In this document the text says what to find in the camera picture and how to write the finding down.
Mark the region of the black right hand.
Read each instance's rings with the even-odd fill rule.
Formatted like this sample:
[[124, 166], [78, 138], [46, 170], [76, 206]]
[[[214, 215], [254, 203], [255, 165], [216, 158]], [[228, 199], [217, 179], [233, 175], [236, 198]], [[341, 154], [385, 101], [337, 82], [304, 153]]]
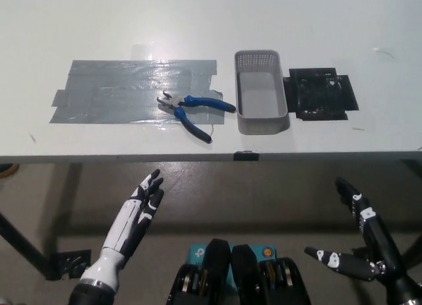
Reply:
[[305, 253], [350, 279], [380, 282], [386, 289], [387, 304], [420, 304], [421, 285], [408, 275], [392, 235], [369, 199], [342, 177], [335, 180], [335, 185], [341, 202], [359, 227], [365, 246], [354, 249], [352, 254], [308, 246]]

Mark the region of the white and black left hand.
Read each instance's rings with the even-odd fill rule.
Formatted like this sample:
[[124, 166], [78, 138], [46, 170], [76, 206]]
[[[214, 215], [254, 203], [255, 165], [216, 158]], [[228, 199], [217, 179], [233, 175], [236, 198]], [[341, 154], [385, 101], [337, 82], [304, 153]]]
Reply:
[[82, 274], [81, 283], [118, 291], [119, 272], [138, 248], [164, 197], [163, 181], [156, 169], [135, 188], [114, 219], [99, 258]]

